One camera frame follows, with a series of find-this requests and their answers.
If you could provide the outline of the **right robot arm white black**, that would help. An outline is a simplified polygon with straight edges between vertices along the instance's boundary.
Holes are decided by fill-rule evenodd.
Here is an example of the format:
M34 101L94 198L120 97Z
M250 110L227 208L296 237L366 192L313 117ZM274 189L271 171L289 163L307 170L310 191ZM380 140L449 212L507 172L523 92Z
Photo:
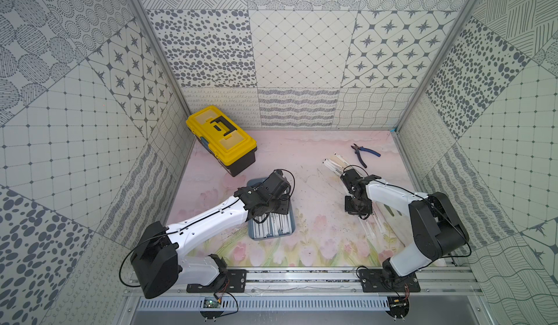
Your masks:
M463 246L470 247L469 234L445 194L412 192L376 175L363 177L353 166L344 168L340 178L349 193L347 213L366 220L373 214L373 204L381 203L410 219L413 241L383 262L384 279L402 279Z

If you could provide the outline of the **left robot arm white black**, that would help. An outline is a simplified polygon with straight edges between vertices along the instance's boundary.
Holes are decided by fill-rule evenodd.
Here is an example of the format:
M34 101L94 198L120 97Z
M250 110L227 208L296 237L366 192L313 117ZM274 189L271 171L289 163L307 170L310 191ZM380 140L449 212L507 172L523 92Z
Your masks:
M291 172L275 169L262 182L238 188L221 204L191 219L169 226L150 224L126 257L144 298L159 297L175 284L226 292L232 278L224 259L216 254L191 257L190 252L230 228L251 220L263 223L271 214L288 214L295 184Z

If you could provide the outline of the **pile of wrapped straws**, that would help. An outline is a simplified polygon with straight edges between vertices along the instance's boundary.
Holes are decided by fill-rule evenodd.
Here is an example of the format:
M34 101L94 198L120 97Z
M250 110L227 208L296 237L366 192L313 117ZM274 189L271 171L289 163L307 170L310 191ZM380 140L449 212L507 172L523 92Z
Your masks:
M324 159L322 161L322 164L331 172L333 172L335 175L338 175L339 178L343 173L343 170L348 167L353 167L363 177L371 175L368 173L366 169L363 169L360 165L350 165L338 153L335 153L334 156L330 158ZM386 220L382 214L382 211L380 210L382 207L385 208L387 204L387 201L384 197L384 193L382 192L382 190L384 189L383 185L384 184L380 178L379 180L370 182L366 186L366 193L368 194L368 197L372 201L372 205L373 205L373 213L371 215L350 215L360 220L360 225L365 231L365 235L367 236L367 239L372 242L378 241L387 232L387 229L385 228ZM349 193L345 186L344 188L347 192L345 196L347 196Z

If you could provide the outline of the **pink floral table mat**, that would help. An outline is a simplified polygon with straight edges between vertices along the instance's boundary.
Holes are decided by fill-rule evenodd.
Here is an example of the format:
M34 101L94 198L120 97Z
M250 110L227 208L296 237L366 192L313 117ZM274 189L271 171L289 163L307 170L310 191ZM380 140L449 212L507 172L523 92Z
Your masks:
M295 231L290 236L254 241L247 225L228 229L193 250L203 257L217 254L227 264L245 267L378 266L412 242L410 220L391 208L381 208L387 232L370 241L360 220L346 214L346 190L338 175L322 161L340 154L359 165L351 145L379 152L362 153L370 174L412 189L397 146L388 131L278 131L254 130L256 161L235 177L199 143L193 146L169 222L176 223L215 207L250 180L264 178L282 168L294 175L292 198Z

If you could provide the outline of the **yellow black toolbox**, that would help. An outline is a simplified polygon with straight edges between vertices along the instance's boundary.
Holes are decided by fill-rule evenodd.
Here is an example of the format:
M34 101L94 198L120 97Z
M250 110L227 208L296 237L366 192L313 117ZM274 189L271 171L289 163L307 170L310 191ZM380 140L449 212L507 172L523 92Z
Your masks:
M216 106L190 115L186 124L231 176L239 175L256 161L257 141Z

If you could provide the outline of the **blue handled pliers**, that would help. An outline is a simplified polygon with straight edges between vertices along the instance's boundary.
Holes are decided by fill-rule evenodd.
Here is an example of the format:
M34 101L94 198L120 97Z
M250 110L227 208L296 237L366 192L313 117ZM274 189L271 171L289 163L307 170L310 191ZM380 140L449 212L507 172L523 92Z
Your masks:
M367 168L368 168L367 164L363 161L363 157L362 157L362 153L363 153L363 152L364 152L364 153L372 154L372 155L374 155L374 156L376 156L376 157L381 157L381 156L382 156L379 152L377 152L377 151L375 151L375 150L372 150L372 149L368 149L368 148L363 147L363 146L359 146L359 145L357 145L356 143L353 143L353 144L351 145L351 148L353 149L355 155L357 156L358 161L360 162L360 166L361 166L363 169L367 169Z

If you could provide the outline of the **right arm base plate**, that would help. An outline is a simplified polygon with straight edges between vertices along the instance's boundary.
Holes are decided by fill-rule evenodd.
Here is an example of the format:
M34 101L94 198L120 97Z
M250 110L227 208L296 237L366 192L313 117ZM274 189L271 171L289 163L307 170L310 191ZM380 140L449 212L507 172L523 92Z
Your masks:
M356 276L360 280L363 292L420 292L421 287L415 273L408 276L391 276L388 272L377 268L366 268L360 266L357 268Z

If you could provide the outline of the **aluminium rail frame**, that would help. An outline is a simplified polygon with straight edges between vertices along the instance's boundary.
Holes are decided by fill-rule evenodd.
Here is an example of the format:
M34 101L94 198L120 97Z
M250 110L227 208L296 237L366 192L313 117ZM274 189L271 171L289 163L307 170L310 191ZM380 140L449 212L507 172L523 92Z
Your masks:
M420 292L363 292L356 276L359 267L247 268L244 293L239 296L349 295L370 293L393 296L481 295L480 284L468 267L430 266L415 272Z

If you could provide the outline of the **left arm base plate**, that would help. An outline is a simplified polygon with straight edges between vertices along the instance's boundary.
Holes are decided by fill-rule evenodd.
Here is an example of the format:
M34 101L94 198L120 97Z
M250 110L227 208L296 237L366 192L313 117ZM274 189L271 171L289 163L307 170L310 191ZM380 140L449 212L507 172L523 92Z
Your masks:
M244 293L246 287L246 269L230 269L220 273L209 285L187 285L187 293Z

